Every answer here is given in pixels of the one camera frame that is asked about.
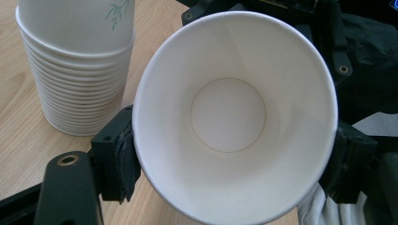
paper cup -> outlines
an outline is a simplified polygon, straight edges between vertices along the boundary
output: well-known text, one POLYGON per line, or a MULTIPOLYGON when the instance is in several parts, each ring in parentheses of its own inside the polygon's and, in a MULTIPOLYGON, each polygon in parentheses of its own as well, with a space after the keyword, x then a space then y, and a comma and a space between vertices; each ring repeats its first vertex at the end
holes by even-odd
POLYGON ((61 74, 67 74, 67 75, 74 75, 78 76, 79 78, 84 78, 84 77, 89 77, 90 79, 101 79, 103 75, 105 75, 105 78, 102 78, 103 80, 106 80, 108 77, 108 74, 114 73, 115 71, 118 71, 121 67, 124 67, 125 65, 128 65, 130 60, 125 59, 124 62, 117 64, 115 67, 107 67, 107 68, 102 68, 102 69, 78 69, 78 68, 72 68, 72 67, 63 67, 61 65, 57 65, 52 63, 51 61, 47 61, 40 56, 38 56, 36 53, 34 53, 30 47, 29 44, 25 43, 24 47, 26 49, 26 52, 31 58, 34 58, 37 62, 37 65, 40 65, 42 67, 46 67, 47 69, 50 69, 51 71, 61 73, 61 74))
POLYGON ((74 96, 103 98, 104 95, 111 95, 112 93, 119 92, 120 88, 122 88, 126 82, 126 78, 116 78, 101 84, 96 84, 97 82, 84 82, 81 84, 78 82, 69 82, 58 79, 47 74, 35 65, 32 65, 31 67, 32 71, 35 72, 35 76, 40 78, 47 87, 59 92, 60 94, 70 95, 73 98, 74 96))
POLYGON ((81 112, 74 112, 71 110, 68 110, 63 107, 58 107, 57 105, 53 104, 49 99, 46 97, 41 97, 40 100, 45 104, 46 108, 50 108, 53 112, 60 114, 66 119, 72 119, 72 120, 90 120, 90 119, 98 119, 96 116, 98 114, 108 114, 111 111, 117 107, 117 105, 114 104, 109 104, 108 106, 97 108, 97 109, 90 109, 91 111, 81 111, 81 112))
POLYGON ((126 48, 119 54, 112 56, 103 56, 101 58, 81 58, 81 57, 65 56, 61 52, 52 52, 51 50, 47 49, 47 47, 40 46, 38 44, 35 44, 34 41, 30 41, 30 37, 24 34, 23 34, 23 41, 25 45, 29 47, 31 52, 35 53, 40 58, 52 64, 65 68, 93 70, 93 69, 112 68, 120 65, 120 62, 122 60, 125 60, 126 58, 130 57, 134 39, 132 39, 131 43, 128 46, 126 46, 126 48))
POLYGON ((133 40, 134 0, 19 1, 16 16, 29 37, 72 57, 119 54, 133 40))
POLYGON ((318 181, 337 103, 306 37, 236 11, 192 22, 163 43, 132 120, 146 177, 179 212, 205 224, 264 224, 318 181))
POLYGON ((97 107, 106 106, 112 104, 115 99, 119 98, 124 91, 119 90, 119 92, 109 95, 105 99, 73 99, 68 96, 63 96, 57 94, 54 90, 49 89, 46 87, 40 80, 36 80, 36 85, 38 86, 38 90, 41 91, 43 96, 46 98, 51 99, 54 104, 62 105, 64 107, 69 108, 71 111, 78 110, 78 109, 96 109, 97 107))

